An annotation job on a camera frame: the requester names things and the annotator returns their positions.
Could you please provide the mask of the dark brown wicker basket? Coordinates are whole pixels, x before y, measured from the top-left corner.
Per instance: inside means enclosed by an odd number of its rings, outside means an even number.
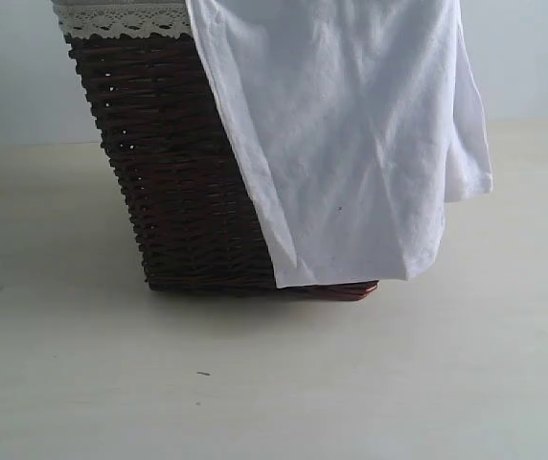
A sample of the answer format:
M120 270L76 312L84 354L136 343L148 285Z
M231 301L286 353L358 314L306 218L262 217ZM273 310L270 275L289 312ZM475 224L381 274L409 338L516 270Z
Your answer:
M273 266L193 40L69 38L155 291L270 294Z

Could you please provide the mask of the white t-shirt with red lettering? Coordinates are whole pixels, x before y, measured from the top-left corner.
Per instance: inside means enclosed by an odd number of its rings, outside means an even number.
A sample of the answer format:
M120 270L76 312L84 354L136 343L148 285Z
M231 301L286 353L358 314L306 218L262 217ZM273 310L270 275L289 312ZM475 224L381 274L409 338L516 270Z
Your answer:
M191 1L281 288L406 280L492 188L456 1Z

